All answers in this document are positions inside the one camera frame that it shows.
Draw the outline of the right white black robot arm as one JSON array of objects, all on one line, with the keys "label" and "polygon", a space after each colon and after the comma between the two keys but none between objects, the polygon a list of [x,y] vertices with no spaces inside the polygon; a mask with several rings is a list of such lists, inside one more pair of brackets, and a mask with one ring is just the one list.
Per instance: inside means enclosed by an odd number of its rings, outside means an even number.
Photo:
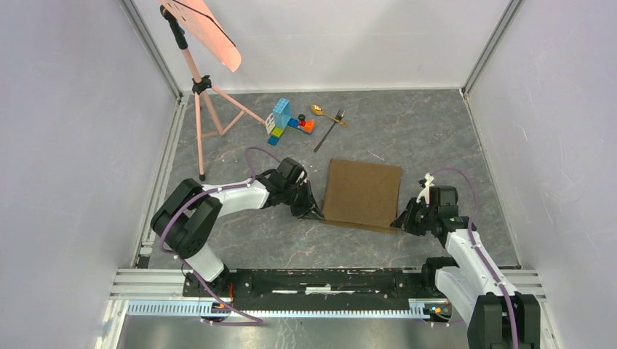
[{"label": "right white black robot arm", "polygon": [[414,236],[431,234],[448,255],[422,266],[420,285],[430,297],[444,294],[465,323],[470,348],[539,348],[541,306],[510,282],[484,248],[472,219],[458,210],[458,191],[421,183],[391,223]]}]

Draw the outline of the brown cloth napkin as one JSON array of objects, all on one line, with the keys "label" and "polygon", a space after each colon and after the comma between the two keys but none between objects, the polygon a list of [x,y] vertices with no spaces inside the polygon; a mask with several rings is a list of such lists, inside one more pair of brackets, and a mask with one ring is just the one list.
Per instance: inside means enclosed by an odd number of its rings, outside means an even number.
[{"label": "brown cloth napkin", "polygon": [[322,212],[323,223],[379,233],[397,232],[402,168],[331,159]]}]

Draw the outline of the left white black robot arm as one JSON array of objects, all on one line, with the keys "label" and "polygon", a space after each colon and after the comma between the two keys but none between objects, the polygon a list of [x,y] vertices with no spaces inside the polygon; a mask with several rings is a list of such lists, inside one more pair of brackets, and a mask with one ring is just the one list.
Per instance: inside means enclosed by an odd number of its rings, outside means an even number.
[{"label": "left white black robot arm", "polygon": [[207,243],[217,219],[279,204],[287,205],[298,219],[325,218],[307,171],[297,161],[285,158],[277,168],[241,182],[202,185],[191,178],[183,180],[153,215],[150,227],[162,250],[191,267],[203,290],[216,297],[228,288],[228,268]]}]

